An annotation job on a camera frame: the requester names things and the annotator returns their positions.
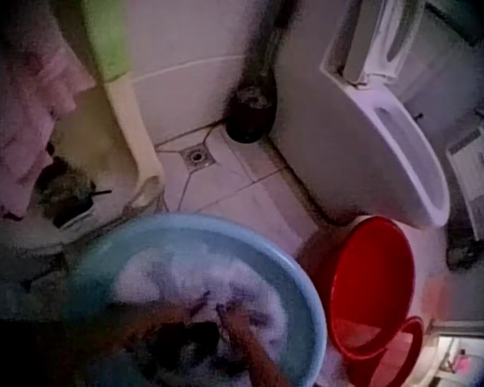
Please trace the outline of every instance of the towel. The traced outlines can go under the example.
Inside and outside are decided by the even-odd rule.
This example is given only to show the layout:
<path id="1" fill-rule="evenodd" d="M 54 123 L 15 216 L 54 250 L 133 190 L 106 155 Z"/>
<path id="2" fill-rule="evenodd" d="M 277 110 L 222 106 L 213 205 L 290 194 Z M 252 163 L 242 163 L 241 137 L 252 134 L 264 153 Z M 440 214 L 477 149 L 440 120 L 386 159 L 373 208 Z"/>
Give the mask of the towel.
<path id="1" fill-rule="evenodd" d="M 0 216 L 22 218 L 56 121 L 95 85 L 46 0 L 11 1 L 0 18 Z"/>
<path id="2" fill-rule="evenodd" d="M 244 368 L 241 372 L 227 371 L 237 368 L 241 354 L 230 346 L 217 306 L 240 303 L 271 359 L 278 360 L 286 345 L 287 316 L 277 291 L 246 263 L 212 252 L 204 244 L 180 248 L 178 252 L 149 248 L 137 253 L 119 274 L 113 293 L 116 301 L 126 303 L 169 301 L 193 307 L 201 302 L 204 306 L 191 321 L 195 328 L 208 332 L 211 327 L 207 323 L 214 323 L 214 328 L 217 324 L 221 339 L 213 355 L 199 364 L 194 362 L 194 345 L 183 347 L 179 366 L 173 370 L 149 364 L 154 361 L 152 344 L 140 345 L 134 353 L 135 362 L 142 370 L 151 366 L 150 375 L 143 373 L 156 384 L 163 381 L 167 385 L 188 385 L 194 381 L 194 385 L 251 385 Z"/>

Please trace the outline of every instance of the red bucket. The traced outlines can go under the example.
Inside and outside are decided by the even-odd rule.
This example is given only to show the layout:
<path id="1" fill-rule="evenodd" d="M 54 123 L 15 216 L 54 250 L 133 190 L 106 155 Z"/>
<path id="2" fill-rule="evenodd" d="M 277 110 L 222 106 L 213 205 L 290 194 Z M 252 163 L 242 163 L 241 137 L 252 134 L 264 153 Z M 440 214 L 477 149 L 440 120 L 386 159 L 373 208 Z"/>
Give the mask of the red bucket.
<path id="1" fill-rule="evenodd" d="M 355 387 L 402 387 L 418 361 L 423 334 L 421 318 L 408 318 L 384 351 L 348 363 L 349 380 Z"/>
<path id="2" fill-rule="evenodd" d="M 347 360 L 376 356 L 407 317 L 415 284 L 407 238 L 390 220 L 359 223 L 314 277 L 332 344 Z"/>

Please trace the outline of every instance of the tiled floor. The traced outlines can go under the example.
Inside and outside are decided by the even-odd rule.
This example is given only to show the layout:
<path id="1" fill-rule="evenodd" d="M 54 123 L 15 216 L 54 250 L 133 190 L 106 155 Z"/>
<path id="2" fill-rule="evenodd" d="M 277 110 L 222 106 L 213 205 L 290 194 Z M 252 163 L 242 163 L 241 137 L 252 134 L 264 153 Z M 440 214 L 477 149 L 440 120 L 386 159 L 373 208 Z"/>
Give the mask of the tiled floor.
<path id="1" fill-rule="evenodd" d="M 205 144 L 214 159 L 187 168 L 184 150 Z M 156 148 L 165 168 L 170 211 L 199 212 L 241 223 L 294 255 L 323 220 L 267 139 L 231 140 L 224 127 L 194 131 Z"/>

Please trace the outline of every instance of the white wall tile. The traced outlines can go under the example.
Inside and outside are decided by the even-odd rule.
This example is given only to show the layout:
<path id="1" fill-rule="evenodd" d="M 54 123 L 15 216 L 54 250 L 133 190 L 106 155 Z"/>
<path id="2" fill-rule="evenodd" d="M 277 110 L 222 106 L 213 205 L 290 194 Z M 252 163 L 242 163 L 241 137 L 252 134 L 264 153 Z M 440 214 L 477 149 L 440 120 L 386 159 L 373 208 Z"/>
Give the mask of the white wall tile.
<path id="1" fill-rule="evenodd" d="M 194 145 L 200 144 L 207 136 L 208 132 L 211 130 L 209 127 L 205 127 L 200 131 L 194 131 L 188 135 L 184 135 L 177 139 L 173 139 L 168 143 L 164 143 L 156 148 L 158 152 L 179 152 L 188 147 L 193 147 Z"/>
<path id="2" fill-rule="evenodd" d="M 153 144 L 222 118 L 266 0 L 128 0 L 135 91 Z"/>
<path id="3" fill-rule="evenodd" d="M 195 60 L 242 55 L 265 0 L 128 0 L 135 77 Z"/>
<path id="4" fill-rule="evenodd" d="M 435 71 L 449 61 L 453 47 L 461 41 L 449 25 L 425 10 L 402 71 L 390 89 L 405 103 L 418 90 L 427 87 Z"/>
<path id="5" fill-rule="evenodd" d="M 135 81 L 136 99 L 152 143 L 163 143 L 221 119 L 241 69 L 242 58 L 230 58 Z"/>
<path id="6" fill-rule="evenodd" d="M 431 81 L 406 102 L 406 108 L 412 114 L 423 113 L 420 127 L 429 139 L 438 140 L 438 136 L 451 137 L 452 125 L 483 99 L 484 41 L 473 48 L 463 42 L 454 47 L 449 62 Z"/>

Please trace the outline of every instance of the toilet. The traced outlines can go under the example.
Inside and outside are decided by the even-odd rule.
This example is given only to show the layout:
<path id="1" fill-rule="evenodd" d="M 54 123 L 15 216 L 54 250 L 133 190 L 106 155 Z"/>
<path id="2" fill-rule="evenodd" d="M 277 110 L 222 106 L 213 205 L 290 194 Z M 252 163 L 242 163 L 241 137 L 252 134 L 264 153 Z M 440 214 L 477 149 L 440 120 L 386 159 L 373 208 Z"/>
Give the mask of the toilet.
<path id="1" fill-rule="evenodd" d="M 442 227 L 443 169 L 386 87 L 403 66 L 424 2 L 344 3 L 302 2 L 277 60 L 271 139 L 330 219 L 377 214 Z M 311 53 L 298 56 L 306 44 Z"/>

